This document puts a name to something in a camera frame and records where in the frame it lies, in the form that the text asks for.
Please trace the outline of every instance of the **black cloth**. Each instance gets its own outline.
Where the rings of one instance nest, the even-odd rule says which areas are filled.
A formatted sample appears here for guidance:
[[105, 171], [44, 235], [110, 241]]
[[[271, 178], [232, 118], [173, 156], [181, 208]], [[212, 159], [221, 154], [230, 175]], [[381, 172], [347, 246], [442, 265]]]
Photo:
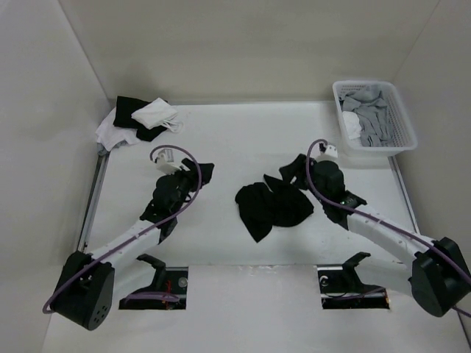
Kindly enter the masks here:
[[139, 121], [134, 120], [131, 115], [136, 111], [144, 108], [150, 104], [149, 101], [141, 101], [140, 99], [118, 96], [116, 100], [116, 117], [113, 122], [114, 126], [123, 127], [125, 129], [137, 129], [135, 136], [142, 141], [150, 142], [154, 140], [167, 128], [163, 126], [156, 126], [152, 129], [147, 129]]
[[257, 243], [273, 226], [294, 227], [314, 211], [307, 196], [295, 186], [272, 176], [263, 178], [266, 184], [244, 186], [235, 196], [241, 220]]

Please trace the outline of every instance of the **gray cloth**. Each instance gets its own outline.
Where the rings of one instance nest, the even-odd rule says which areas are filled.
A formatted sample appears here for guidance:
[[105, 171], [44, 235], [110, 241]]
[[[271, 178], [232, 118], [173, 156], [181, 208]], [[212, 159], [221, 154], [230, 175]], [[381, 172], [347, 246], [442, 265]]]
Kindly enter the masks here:
[[391, 142], [393, 127], [388, 118], [388, 104], [379, 85], [370, 85], [347, 93], [343, 97], [342, 110], [358, 115], [363, 146], [381, 147]]
[[[124, 146], [124, 145], [127, 145], [127, 142], [123, 140], [121, 142], [118, 142], [113, 148], [117, 149], [118, 147]], [[96, 151], [98, 152], [99, 156], [104, 156], [110, 153], [101, 143], [96, 144]]]

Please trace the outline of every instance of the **laundry basket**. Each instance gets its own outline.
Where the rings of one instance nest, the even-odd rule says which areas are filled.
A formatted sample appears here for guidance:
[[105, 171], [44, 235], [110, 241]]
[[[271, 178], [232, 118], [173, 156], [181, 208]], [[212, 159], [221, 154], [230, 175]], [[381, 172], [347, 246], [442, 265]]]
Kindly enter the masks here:
[[[392, 142], [382, 147], [362, 146], [359, 140], [350, 140], [347, 128], [341, 114], [339, 97], [345, 93], [361, 90], [367, 85], [380, 85], [384, 99], [388, 104], [388, 117], [393, 127]], [[417, 137], [407, 115], [406, 109], [400, 100], [396, 87], [389, 82], [382, 81], [337, 81], [333, 84], [333, 95], [336, 100], [337, 117], [339, 119], [342, 136], [342, 150], [350, 157], [389, 157], [402, 151], [409, 151], [417, 147]]]

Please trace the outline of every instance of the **folded white cloth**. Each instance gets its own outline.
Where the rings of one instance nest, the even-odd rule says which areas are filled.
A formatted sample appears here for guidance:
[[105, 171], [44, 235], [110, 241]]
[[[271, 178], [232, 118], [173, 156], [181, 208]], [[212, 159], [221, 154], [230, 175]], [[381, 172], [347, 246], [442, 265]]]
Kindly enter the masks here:
[[354, 112], [341, 112], [344, 117], [345, 127], [347, 128], [347, 135], [350, 140], [360, 137], [361, 125], [358, 115]]
[[115, 145], [122, 141], [128, 142], [130, 145], [135, 145], [141, 142], [135, 136], [135, 129], [122, 129], [113, 125], [116, 117], [116, 108], [111, 110], [110, 114], [102, 121], [95, 133], [97, 136], [96, 142], [101, 143], [107, 151], [111, 151]]
[[170, 104], [158, 98], [144, 108], [136, 110], [131, 114], [131, 118], [139, 121], [147, 129], [161, 125], [172, 132], [180, 132], [183, 123], [174, 120], [177, 114], [178, 112]]

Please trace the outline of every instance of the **beige wall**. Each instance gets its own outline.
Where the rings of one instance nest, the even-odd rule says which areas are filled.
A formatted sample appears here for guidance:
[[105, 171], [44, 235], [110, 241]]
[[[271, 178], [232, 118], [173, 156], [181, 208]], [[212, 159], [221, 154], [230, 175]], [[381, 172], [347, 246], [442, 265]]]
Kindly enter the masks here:
[[437, 0], [60, 0], [107, 95], [332, 99], [391, 80]]
[[441, 0], [394, 83], [419, 138], [399, 157], [419, 227], [456, 240], [471, 266], [470, 63], [471, 1]]
[[39, 352], [106, 97], [56, 0], [0, 0], [0, 351]]

